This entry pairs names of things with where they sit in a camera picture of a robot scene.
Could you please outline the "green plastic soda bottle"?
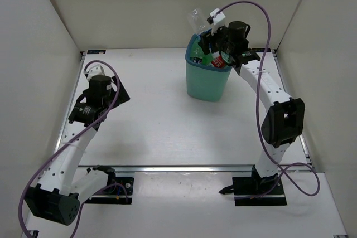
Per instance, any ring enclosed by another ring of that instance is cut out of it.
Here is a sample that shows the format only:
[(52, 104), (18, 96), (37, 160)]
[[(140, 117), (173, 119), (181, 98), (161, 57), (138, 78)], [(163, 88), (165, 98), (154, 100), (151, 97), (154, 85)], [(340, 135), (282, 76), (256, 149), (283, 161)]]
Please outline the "green plastic soda bottle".
[(191, 48), (191, 52), (190, 52), (190, 57), (199, 57), (202, 59), (202, 64), (200, 65), (204, 65), (204, 66), (210, 66), (210, 61), (211, 59), (211, 55), (205, 55), (202, 52), (202, 49), (200, 48), (199, 45), (197, 45), (196, 43), (193, 44), (192, 48)]

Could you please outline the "blue label clear bottle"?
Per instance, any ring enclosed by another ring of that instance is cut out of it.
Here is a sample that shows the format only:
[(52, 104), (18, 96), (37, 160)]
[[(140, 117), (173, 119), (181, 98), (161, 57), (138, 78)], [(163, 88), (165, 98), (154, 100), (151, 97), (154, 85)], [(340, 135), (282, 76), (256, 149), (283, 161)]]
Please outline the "blue label clear bottle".
[(211, 29), (207, 17), (200, 8), (196, 8), (187, 14), (187, 20), (195, 34), (200, 35)]

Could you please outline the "red label water bottle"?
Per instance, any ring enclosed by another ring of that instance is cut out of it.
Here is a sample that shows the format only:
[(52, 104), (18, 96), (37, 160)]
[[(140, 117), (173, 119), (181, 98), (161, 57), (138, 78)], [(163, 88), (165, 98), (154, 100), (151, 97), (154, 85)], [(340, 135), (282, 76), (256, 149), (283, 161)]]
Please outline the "red label water bottle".
[(212, 54), (212, 60), (210, 61), (210, 66), (218, 69), (223, 69), (227, 67), (227, 64), (219, 54)]

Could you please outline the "small pepsi bottle black cap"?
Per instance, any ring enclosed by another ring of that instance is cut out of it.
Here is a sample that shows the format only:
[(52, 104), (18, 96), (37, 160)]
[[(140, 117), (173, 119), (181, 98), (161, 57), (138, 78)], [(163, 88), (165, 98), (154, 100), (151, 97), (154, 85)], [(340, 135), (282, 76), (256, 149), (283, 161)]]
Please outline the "small pepsi bottle black cap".
[(196, 64), (202, 64), (202, 59), (199, 57), (190, 57), (190, 60)]

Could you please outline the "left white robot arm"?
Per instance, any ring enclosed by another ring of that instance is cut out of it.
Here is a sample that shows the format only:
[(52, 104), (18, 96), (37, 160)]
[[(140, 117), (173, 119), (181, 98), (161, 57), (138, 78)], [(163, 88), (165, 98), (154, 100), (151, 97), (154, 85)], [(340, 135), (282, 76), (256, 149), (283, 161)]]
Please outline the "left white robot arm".
[(79, 95), (69, 115), (68, 135), (63, 138), (62, 147), (40, 170), (42, 176), (35, 186), (25, 190), (23, 199), (34, 216), (69, 226), (90, 196), (100, 190), (115, 191), (117, 180), (110, 166), (90, 169), (79, 182), (73, 178), (108, 112), (129, 100), (117, 76), (88, 76), (88, 88)]

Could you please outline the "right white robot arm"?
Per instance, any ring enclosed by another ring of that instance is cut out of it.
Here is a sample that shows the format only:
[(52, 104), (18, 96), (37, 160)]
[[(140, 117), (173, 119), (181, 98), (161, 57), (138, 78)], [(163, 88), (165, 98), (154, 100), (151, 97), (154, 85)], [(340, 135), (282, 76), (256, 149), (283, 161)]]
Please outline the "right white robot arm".
[(233, 21), (226, 25), (208, 20), (211, 29), (200, 35), (199, 46), (204, 54), (211, 52), (228, 57), (228, 66), (245, 80), (263, 104), (266, 116), (258, 124), (263, 152), (253, 166), (246, 185), (255, 195), (267, 192), (275, 183), (287, 148), (302, 134), (305, 104), (286, 93), (267, 73), (262, 59), (248, 47), (250, 25)]

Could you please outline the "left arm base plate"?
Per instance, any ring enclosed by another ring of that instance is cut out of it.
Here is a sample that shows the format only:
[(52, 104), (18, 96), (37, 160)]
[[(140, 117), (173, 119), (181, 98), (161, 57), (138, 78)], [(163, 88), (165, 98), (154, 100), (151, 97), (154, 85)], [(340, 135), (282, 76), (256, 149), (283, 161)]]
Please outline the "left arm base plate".
[(121, 184), (126, 189), (128, 199), (126, 199), (122, 187), (116, 185), (101, 191), (99, 194), (85, 201), (85, 203), (98, 205), (131, 205), (134, 188), (134, 177), (116, 177), (113, 183), (114, 182)]

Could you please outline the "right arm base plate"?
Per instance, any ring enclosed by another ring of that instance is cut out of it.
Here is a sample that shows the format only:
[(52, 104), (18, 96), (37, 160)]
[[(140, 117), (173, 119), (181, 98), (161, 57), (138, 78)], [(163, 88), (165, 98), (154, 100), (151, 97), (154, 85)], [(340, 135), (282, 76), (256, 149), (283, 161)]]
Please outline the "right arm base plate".
[(252, 177), (233, 177), (232, 181), (236, 207), (287, 206), (281, 179), (261, 190), (255, 187)]

